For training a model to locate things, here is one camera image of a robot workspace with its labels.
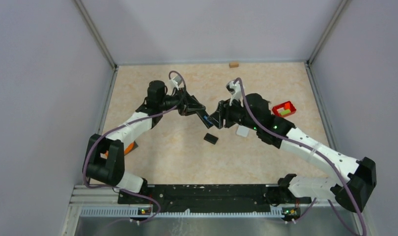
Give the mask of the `black remote control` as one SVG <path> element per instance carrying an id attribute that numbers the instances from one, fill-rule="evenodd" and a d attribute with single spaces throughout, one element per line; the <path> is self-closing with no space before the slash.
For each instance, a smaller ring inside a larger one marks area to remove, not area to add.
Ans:
<path id="1" fill-rule="evenodd" d="M 206 127 L 207 129 L 209 129 L 209 128 L 211 128 L 212 126 L 214 126 L 213 123 L 212 123 L 212 124 L 209 124 L 209 123 L 203 118 L 203 116 L 208 116 L 208 113 L 207 113 L 206 111 L 197 111 L 196 114 L 197 114 L 197 116 L 199 117 L 199 119 L 202 121 L 202 123 L 205 125 L 205 127 Z"/>

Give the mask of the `black battery cover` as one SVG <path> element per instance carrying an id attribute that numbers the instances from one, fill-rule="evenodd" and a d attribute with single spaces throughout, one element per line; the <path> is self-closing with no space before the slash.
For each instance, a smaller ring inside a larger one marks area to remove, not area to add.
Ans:
<path id="1" fill-rule="evenodd" d="M 204 140 L 215 145 L 217 143 L 217 141 L 219 140 L 219 138 L 210 133 L 206 133 L 204 136 Z"/>

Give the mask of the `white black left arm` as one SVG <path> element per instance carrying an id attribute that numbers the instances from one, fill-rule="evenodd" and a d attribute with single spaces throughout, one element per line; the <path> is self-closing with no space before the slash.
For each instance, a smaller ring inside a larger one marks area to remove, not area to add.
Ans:
<path id="1" fill-rule="evenodd" d="M 83 176 L 97 180 L 106 186 L 129 191 L 136 203 L 143 203 L 148 197 L 144 187 L 146 180 L 125 169 L 125 155 L 134 147 L 136 139 L 154 128 L 163 115 L 177 110 L 181 116 L 198 115 L 205 125 L 206 107 L 190 95 L 185 88 L 172 86 L 173 93 L 163 81 L 152 81 L 147 88 L 147 96 L 132 116 L 119 127 L 104 135 L 94 134 L 88 141 Z"/>

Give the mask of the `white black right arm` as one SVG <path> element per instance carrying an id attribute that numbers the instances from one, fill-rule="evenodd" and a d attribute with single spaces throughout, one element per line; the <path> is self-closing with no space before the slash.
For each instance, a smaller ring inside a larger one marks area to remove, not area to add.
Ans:
<path id="1" fill-rule="evenodd" d="M 237 99 L 222 100 L 205 120 L 218 129 L 238 124 L 256 131 L 268 145 L 292 152 L 327 174 L 329 179 L 292 177 L 279 188 L 279 197 L 286 203 L 297 197 L 334 199 L 343 208 L 363 211 L 376 187 L 376 163 L 346 156 L 306 135 L 291 121 L 269 110 L 269 102 L 257 93 L 246 95 L 247 104 Z"/>

